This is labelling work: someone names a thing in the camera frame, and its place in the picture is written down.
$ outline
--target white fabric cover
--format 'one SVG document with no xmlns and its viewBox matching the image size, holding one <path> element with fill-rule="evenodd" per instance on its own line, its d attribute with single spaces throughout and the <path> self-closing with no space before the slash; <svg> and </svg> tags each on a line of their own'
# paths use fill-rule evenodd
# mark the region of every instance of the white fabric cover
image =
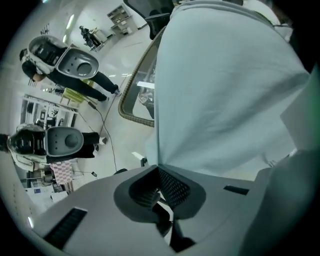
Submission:
<svg viewBox="0 0 320 256">
<path fill-rule="evenodd" d="M 157 55 L 150 164 L 257 172 L 294 149 L 280 114 L 309 74 L 272 26 L 240 8 L 194 1 L 173 11 Z"/>
</svg>

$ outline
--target table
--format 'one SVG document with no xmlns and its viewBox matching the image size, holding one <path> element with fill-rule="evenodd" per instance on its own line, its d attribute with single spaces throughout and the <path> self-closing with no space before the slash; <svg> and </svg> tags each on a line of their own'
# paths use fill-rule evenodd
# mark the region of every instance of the table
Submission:
<svg viewBox="0 0 320 256">
<path fill-rule="evenodd" d="M 142 55 L 123 91 L 118 105 L 120 116 L 154 127 L 154 89 L 138 86 L 138 82 L 155 82 L 157 53 L 165 27 Z"/>
</svg>

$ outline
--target chair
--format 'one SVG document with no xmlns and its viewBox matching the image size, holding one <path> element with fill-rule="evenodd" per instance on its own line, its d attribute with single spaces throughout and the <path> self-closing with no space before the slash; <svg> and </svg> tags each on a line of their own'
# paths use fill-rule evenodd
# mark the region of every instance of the chair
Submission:
<svg viewBox="0 0 320 256">
<path fill-rule="evenodd" d="M 172 0 L 123 0 L 123 2 L 145 19 L 150 27 L 151 40 L 169 23 L 175 7 Z"/>
<path fill-rule="evenodd" d="M 94 86 L 94 82 L 88 79 L 82 80 L 84 83 L 88 84 L 88 86 L 92 87 Z M 70 101 L 73 101 L 75 103 L 81 104 L 83 101 L 89 101 L 95 105 L 97 105 L 97 102 L 90 99 L 88 96 L 84 96 L 79 92 L 76 92 L 75 90 L 65 88 L 64 92 L 61 96 L 60 103 L 62 103 L 63 99 L 68 99 L 67 105 L 70 103 Z"/>
</svg>

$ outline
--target vent slot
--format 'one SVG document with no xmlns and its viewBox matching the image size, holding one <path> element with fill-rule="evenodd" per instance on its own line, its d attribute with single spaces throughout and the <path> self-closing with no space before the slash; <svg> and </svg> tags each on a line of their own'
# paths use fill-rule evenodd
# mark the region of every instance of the vent slot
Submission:
<svg viewBox="0 0 320 256">
<path fill-rule="evenodd" d="M 237 194 L 241 194 L 246 196 L 249 192 L 249 189 L 246 188 L 242 188 L 242 187 L 237 187 L 237 186 L 231 186 L 231 185 L 227 185 L 223 188 L 224 190 L 228 190 L 230 192 L 233 193 L 237 193 Z"/>
<path fill-rule="evenodd" d="M 48 243 L 58 249 L 62 249 L 73 232 L 79 226 L 87 211 L 73 208 L 44 238 Z"/>
</svg>

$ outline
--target black pants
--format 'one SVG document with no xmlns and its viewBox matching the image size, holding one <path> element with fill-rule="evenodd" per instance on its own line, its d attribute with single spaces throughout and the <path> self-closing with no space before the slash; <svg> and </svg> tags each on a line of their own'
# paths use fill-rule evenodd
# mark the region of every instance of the black pants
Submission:
<svg viewBox="0 0 320 256">
<path fill-rule="evenodd" d="M 82 95 L 97 99 L 98 101 L 104 101 L 107 99 L 107 97 L 100 91 L 90 87 L 86 83 L 82 82 L 80 79 L 61 74 L 57 70 L 54 70 L 53 72 L 48 74 L 47 77 L 60 86 L 72 89 Z M 114 94 L 115 91 L 118 89 L 118 86 L 111 82 L 110 79 L 101 72 L 98 72 L 90 80 L 94 81 L 111 94 Z"/>
<path fill-rule="evenodd" d="M 95 144 L 99 143 L 99 134 L 97 132 L 83 132 L 82 135 L 84 138 L 83 146 L 77 153 L 59 157 L 47 156 L 47 164 L 67 161 L 75 158 L 94 158 L 95 156 L 93 155 L 93 152 L 95 151 Z"/>
</svg>

